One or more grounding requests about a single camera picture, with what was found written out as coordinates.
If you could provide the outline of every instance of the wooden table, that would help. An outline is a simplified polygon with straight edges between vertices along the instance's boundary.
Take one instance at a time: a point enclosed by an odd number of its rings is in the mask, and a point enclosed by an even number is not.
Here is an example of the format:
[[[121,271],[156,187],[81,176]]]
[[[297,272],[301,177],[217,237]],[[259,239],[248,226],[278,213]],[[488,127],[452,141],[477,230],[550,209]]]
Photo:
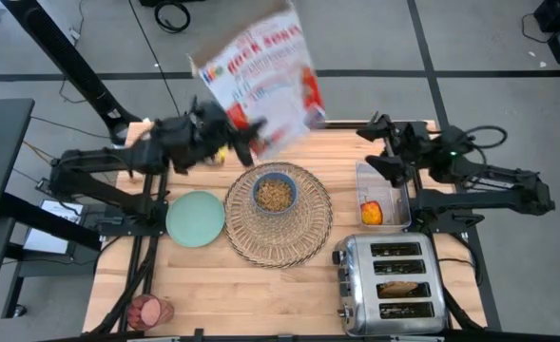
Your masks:
[[[132,141],[148,123],[133,123]],[[434,123],[429,128],[435,130]],[[378,154],[382,142],[369,143],[354,130],[320,130],[294,143],[275,161],[292,162],[313,173],[330,194],[334,225],[318,255],[304,265],[285,270],[254,267],[235,253],[224,235],[201,248],[185,248],[168,236],[159,241],[152,293],[169,300],[174,319],[147,335],[192,335],[204,328],[206,335],[343,334],[338,308],[337,268],[331,252],[335,244],[352,234],[367,232],[359,226],[356,195],[356,161]],[[189,176],[171,174],[170,202],[192,190],[207,190],[223,200],[229,186],[244,172],[234,155],[224,166],[196,166]],[[421,175],[426,188],[453,192]],[[117,187],[142,191],[143,177],[131,180],[122,173]],[[468,250],[449,235],[436,234],[438,257],[470,260]],[[133,237],[123,237],[100,258],[84,331],[97,326],[126,285]],[[459,262],[442,262],[442,277],[471,319],[485,326],[480,294],[473,269]]]

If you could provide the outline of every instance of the plate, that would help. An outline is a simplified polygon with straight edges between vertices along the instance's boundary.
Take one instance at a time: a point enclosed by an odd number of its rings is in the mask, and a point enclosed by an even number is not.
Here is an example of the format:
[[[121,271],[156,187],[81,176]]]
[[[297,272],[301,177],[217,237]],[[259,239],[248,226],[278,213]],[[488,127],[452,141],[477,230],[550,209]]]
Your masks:
[[[205,191],[193,191],[176,199],[165,216],[167,233],[184,247],[202,247],[212,242],[223,226],[222,203]]]

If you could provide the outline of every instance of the toaster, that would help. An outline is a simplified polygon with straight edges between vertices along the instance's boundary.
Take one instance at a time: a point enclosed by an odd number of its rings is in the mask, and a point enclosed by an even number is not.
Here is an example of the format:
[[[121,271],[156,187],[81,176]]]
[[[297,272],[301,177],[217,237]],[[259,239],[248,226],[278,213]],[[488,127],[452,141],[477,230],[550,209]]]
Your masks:
[[[432,243],[420,233],[346,237],[333,252],[351,336],[437,333],[447,321]]]

